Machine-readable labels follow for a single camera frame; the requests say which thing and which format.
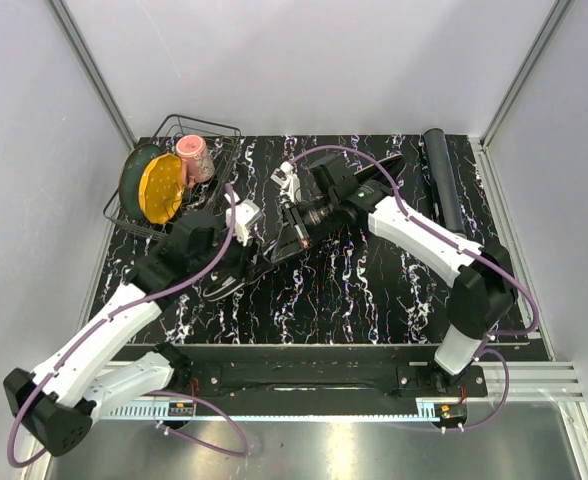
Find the black shuttlecock tube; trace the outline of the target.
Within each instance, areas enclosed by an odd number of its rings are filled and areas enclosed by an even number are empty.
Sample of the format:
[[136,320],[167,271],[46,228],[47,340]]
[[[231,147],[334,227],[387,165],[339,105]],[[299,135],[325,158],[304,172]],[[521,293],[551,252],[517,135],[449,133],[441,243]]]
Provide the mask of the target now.
[[446,230],[466,237],[445,133],[431,128],[423,133],[425,161],[430,177],[435,221]]

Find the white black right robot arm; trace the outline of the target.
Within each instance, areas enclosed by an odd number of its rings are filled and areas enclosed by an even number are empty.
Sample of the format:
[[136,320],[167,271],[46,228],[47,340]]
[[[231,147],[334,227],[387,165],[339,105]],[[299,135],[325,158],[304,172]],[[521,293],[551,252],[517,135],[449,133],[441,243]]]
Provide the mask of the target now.
[[282,162],[270,177],[285,198],[285,225],[272,260],[291,257],[337,226],[356,223],[367,233],[409,253],[450,289],[448,329],[434,354],[428,384],[450,396],[464,383],[463,370],[477,358],[490,331],[518,300],[509,252],[498,242],[481,245],[447,230],[411,208],[400,196],[392,167],[398,156],[352,172],[339,149],[311,165],[320,191],[314,202],[301,198],[294,161]]

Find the black sport racket bag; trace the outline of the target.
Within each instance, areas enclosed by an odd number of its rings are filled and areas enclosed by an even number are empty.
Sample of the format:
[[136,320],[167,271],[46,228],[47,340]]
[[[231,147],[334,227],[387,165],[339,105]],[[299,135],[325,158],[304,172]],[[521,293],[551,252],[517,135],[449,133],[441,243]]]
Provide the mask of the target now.
[[202,298],[221,300],[255,283],[277,266],[297,259],[344,227],[364,229],[375,205],[393,194],[388,177],[396,178],[405,162],[400,154],[384,158],[379,166],[350,171],[340,154],[327,154],[309,166],[319,194],[281,207],[282,226],[266,240],[234,240],[206,280]]

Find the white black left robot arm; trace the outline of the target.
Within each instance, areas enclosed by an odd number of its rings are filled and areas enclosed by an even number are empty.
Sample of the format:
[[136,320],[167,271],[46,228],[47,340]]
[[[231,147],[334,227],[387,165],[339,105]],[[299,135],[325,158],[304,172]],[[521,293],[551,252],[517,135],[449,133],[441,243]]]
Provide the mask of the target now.
[[140,396],[213,395],[207,380],[214,367],[195,365],[169,342],[152,348],[125,367],[104,373],[105,365],[140,330],[158,319],[180,295],[211,272],[222,286],[241,279],[256,252],[252,230],[261,211],[239,203],[217,217],[185,214],[171,233],[138,257],[102,309],[60,350],[32,370],[16,368],[3,381],[14,417],[7,457],[14,467],[15,442],[27,430],[45,452],[61,456],[92,426]]

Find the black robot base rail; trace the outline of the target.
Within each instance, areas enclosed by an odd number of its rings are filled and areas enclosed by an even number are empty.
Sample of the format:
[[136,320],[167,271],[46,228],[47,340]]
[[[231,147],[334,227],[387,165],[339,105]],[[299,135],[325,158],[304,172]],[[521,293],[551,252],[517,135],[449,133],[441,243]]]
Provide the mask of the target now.
[[450,377],[432,346],[166,345],[194,391],[233,416],[410,414],[419,399],[487,397],[481,367]]

